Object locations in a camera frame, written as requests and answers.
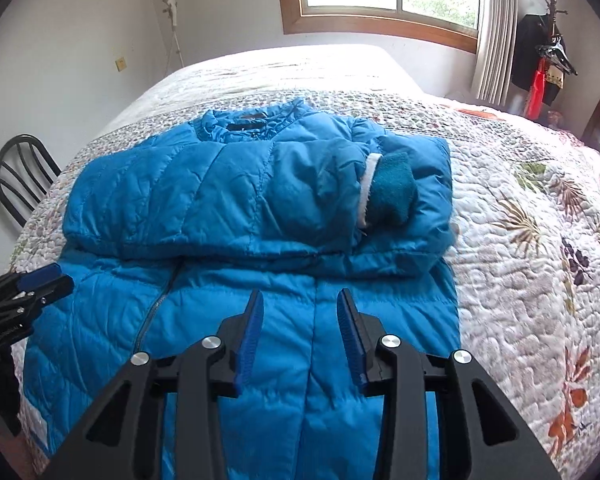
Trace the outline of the grey white curtain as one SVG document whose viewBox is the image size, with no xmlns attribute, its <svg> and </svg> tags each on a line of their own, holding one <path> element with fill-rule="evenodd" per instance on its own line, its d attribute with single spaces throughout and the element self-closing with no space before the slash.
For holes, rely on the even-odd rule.
<svg viewBox="0 0 600 480">
<path fill-rule="evenodd" d="M 479 101 L 504 105 L 517 31 L 518 0 L 479 0 L 475 73 L 471 93 Z"/>
</svg>

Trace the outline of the floral quilted bedspread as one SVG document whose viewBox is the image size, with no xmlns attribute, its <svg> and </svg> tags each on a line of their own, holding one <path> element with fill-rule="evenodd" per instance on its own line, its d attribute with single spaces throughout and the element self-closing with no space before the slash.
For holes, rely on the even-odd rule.
<svg viewBox="0 0 600 480">
<path fill-rule="evenodd" d="M 527 119 L 430 96 L 378 47 L 362 44 L 264 49 L 221 56 L 177 70 L 146 90 L 81 148 L 35 209 L 18 238 L 12 266 L 33 270 L 60 258 L 66 247 L 61 231 L 74 182 L 92 160 L 132 148 L 167 128 L 197 118 L 207 110 L 242 110 L 303 98 L 321 112 L 370 119 L 402 138 L 432 136 L 449 144 L 453 188 L 454 244 L 444 255 L 453 272 L 458 308 L 445 322 L 451 339 L 475 351 L 480 364 L 506 393 L 550 454 L 562 479 L 596 478 L 600 467 L 600 154 L 571 133 L 547 129 Z M 154 304 L 158 301 L 155 293 Z M 283 342 L 300 328 L 291 347 L 300 350 L 298 373 L 291 379 L 299 393 L 282 386 L 281 368 L 274 386 L 265 387 L 264 359 L 257 357 L 259 390 L 247 392 L 254 408 L 232 408 L 241 417 L 229 437 L 247 452 L 228 454 L 230 478 L 250 478 L 251 465 L 264 460 L 253 478 L 363 479 L 374 460 L 357 452 L 353 466 L 338 451 L 326 452 L 326 422 L 345 422 L 353 431 L 370 408 L 379 425 L 376 401 L 349 401 L 349 389 L 327 393 L 336 385 L 323 374 L 323 358 L 344 358 L 342 340 L 327 344 L 337 330 L 334 295 L 319 304 L 299 300 L 299 314 L 276 313 L 277 299 L 266 304 L 272 314 L 263 327 L 264 341 Z M 202 318 L 175 307 L 140 307 L 123 303 L 121 313 L 96 318 L 88 310 L 69 312 L 54 304 L 43 314 L 26 344 L 17 344 L 16 375 L 22 381 L 22 431 L 32 468 L 40 478 L 69 426 L 91 401 L 91 382 L 100 388 L 99 372 L 108 377 L 118 364 L 118 349 L 128 356 L 131 336 L 152 316 L 140 348 L 166 342 L 178 328 L 202 329 Z M 272 458 L 251 445 L 239 430 L 256 428 L 258 414 L 271 404 L 273 415 L 288 422 L 287 448 Z"/>
</svg>

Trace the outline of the blue puffer jacket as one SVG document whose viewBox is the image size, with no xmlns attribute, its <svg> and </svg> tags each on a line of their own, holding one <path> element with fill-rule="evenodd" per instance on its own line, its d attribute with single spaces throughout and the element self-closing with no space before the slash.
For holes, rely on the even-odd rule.
<svg viewBox="0 0 600 480">
<path fill-rule="evenodd" d="M 24 358 L 35 443 L 54 454 L 135 353 L 174 356 L 261 292 L 252 373 L 221 403 L 232 479 L 368 479 L 382 402 L 352 382 L 337 322 L 358 308 L 420 351 L 460 345 L 449 144 L 293 100 L 209 110 L 73 183 L 71 296 Z"/>
</svg>

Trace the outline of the coat rack with clothes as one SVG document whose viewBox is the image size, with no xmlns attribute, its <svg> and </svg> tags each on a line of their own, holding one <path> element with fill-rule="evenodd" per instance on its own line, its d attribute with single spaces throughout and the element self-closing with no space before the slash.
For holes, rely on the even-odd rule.
<svg viewBox="0 0 600 480">
<path fill-rule="evenodd" d="M 545 14 L 526 14 L 518 22 L 510 75 L 510 82 L 527 92 L 522 116 L 531 120 L 540 117 L 547 89 L 552 87 L 559 91 L 562 88 L 556 79 L 578 74 L 557 27 L 557 15 L 568 12 L 558 9 L 557 0 L 544 2 Z"/>
</svg>

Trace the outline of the black metal chair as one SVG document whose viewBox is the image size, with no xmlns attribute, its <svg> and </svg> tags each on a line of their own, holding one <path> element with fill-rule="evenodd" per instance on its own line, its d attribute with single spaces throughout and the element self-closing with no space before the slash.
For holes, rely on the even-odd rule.
<svg viewBox="0 0 600 480">
<path fill-rule="evenodd" d="M 23 228 L 42 203 L 61 169 L 44 143 L 32 134 L 18 134 L 0 149 L 0 204 Z"/>
</svg>

